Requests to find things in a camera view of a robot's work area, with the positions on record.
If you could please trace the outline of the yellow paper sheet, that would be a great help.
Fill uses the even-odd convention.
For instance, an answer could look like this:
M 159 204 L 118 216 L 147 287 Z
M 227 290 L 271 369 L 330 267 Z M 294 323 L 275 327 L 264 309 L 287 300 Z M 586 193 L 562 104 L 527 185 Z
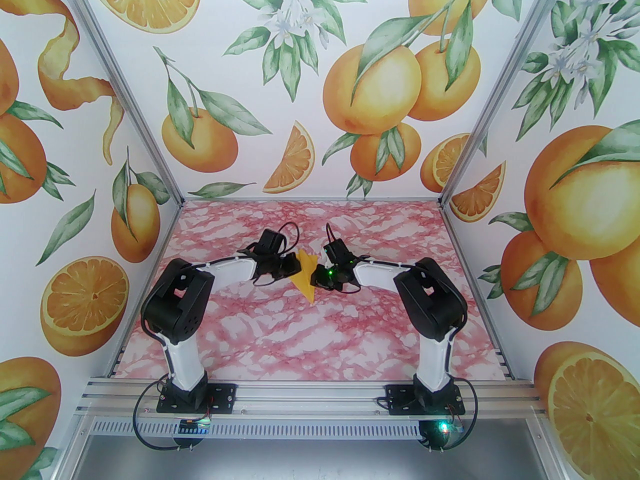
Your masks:
M 310 278 L 316 265 L 318 265 L 318 256 L 308 254 L 304 249 L 298 249 L 297 252 L 295 252 L 295 256 L 301 263 L 302 276 L 301 278 L 291 279 L 291 281 L 313 306 L 315 287 L 310 284 Z

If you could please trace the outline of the perforated metal strip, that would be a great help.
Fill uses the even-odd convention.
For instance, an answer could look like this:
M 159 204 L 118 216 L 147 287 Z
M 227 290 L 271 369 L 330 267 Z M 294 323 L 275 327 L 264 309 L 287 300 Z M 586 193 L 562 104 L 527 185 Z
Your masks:
M 417 441 L 418 423 L 381 420 L 240 419 L 211 420 L 209 434 L 178 435 L 180 418 L 138 418 L 145 439 L 258 439 L 311 441 Z

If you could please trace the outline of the grey metal panel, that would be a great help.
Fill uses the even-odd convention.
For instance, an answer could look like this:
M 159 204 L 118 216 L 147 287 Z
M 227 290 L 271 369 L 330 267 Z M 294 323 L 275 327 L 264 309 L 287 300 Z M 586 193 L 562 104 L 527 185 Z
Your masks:
M 449 452 L 415 441 L 206 439 L 160 452 L 96 436 L 63 480 L 548 480 L 531 446 L 482 438 Z

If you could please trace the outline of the black controller with green light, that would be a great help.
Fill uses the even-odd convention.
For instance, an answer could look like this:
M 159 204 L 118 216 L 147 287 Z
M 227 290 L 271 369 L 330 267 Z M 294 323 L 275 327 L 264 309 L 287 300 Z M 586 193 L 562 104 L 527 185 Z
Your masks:
M 429 451 L 444 452 L 457 448 L 465 439 L 466 431 L 448 420 L 421 420 L 418 422 L 418 442 Z

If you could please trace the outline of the aluminium mounting rail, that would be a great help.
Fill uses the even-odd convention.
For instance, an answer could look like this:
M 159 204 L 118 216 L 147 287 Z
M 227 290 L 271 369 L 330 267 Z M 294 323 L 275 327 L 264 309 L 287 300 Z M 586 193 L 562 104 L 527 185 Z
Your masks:
M 148 379 L 91 378 L 74 413 L 94 416 L 131 416 L 140 402 L 141 418 L 171 418 L 158 413 L 160 397 L 153 387 L 142 391 Z M 320 421 L 419 420 L 419 415 L 391 415 L 377 403 L 385 382 L 378 381 L 238 381 L 231 414 L 214 419 L 301 419 Z M 478 402 L 466 382 L 458 382 L 466 414 L 471 419 L 527 419 L 532 410 L 546 413 L 544 403 L 529 381 L 473 381 Z

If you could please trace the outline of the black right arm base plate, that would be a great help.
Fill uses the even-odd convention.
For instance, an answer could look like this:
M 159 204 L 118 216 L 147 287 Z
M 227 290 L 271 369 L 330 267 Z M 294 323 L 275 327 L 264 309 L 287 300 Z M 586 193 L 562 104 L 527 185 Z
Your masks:
M 467 413 L 460 389 L 452 382 L 438 391 L 421 385 L 388 384 L 385 399 L 391 416 L 463 416 Z

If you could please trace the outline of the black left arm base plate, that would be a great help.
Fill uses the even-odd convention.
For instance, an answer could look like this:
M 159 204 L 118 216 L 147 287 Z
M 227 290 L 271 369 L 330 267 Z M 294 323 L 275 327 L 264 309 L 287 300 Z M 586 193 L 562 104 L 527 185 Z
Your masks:
M 208 382 L 192 391 L 173 384 L 162 387 L 156 412 L 160 414 L 224 414 L 233 413 L 237 385 Z

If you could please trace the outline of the aluminium side rail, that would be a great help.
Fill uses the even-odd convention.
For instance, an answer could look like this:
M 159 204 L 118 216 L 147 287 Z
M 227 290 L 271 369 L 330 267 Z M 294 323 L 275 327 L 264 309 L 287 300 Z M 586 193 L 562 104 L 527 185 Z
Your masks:
M 503 354 L 503 350 L 499 341 L 499 336 L 496 332 L 494 322 L 489 314 L 489 307 L 487 306 L 485 297 L 478 284 L 478 279 L 476 279 L 476 277 L 473 276 L 473 270 L 471 270 L 471 267 L 467 262 L 466 256 L 464 255 L 464 250 L 462 249 L 461 242 L 458 239 L 457 233 L 454 229 L 454 226 L 452 224 L 450 217 L 446 213 L 443 206 L 439 206 L 438 209 L 439 209 L 439 214 L 441 215 L 442 220 L 444 222 L 446 232 L 448 233 L 449 238 L 452 242 L 452 246 L 454 247 L 455 253 L 457 254 L 458 261 L 461 264 L 462 271 L 464 272 L 464 276 L 467 279 L 467 282 L 470 286 L 470 292 L 473 295 L 473 299 L 478 308 L 478 312 L 480 313 L 480 317 L 482 318 L 482 322 L 493 344 L 494 353 L 498 358 L 500 367 L 503 370 L 503 374 L 505 374 L 506 380 L 514 380 L 515 377 L 512 374 L 510 364 L 507 358 L 505 357 L 505 354 Z

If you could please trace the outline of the aluminium corner post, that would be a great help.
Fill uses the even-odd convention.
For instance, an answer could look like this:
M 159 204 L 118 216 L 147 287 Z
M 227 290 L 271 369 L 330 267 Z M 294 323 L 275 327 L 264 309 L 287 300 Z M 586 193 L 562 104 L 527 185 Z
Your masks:
M 533 0 L 519 28 L 518 34 L 514 38 L 505 64 L 503 64 L 489 97 L 471 130 L 466 146 L 462 149 L 462 153 L 457 163 L 455 163 L 450 178 L 438 198 L 438 204 L 441 210 L 448 206 L 471 160 L 473 160 L 476 153 L 480 151 L 483 140 L 489 135 L 492 121 L 498 113 L 498 110 L 500 110 L 505 97 L 510 91 L 510 87 L 521 70 L 526 55 L 530 51 L 530 46 L 537 38 L 542 21 L 546 18 L 547 14 L 550 13 L 555 1 L 556 0 Z
M 122 104 L 129 117 L 138 138 L 158 169 L 158 175 L 165 183 L 169 195 L 179 208 L 185 203 L 185 198 L 161 153 L 146 118 L 144 117 L 137 99 L 132 92 L 121 65 L 112 49 L 108 37 L 103 32 L 96 14 L 90 7 L 89 0 L 68 0 L 71 10 L 78 14 L 78 19 L 86 28 L 93 44 L 93 49 L 99 58 L 110 84 L 112 85 L 119 102 Z

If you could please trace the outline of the aluminium frame bar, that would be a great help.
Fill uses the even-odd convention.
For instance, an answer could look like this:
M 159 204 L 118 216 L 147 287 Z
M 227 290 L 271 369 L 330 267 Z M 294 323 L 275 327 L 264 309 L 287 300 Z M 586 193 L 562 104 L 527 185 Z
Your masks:
M 533 409 L 526 425 L 546 480 L 583 480 L 569 465 L 545 413 Z
M 82 462 L 83 453 L 90 440 L 95 416 L 90 413 L 74 413 L 57 453 L 49 469 L 47 480 L 73 480 Z

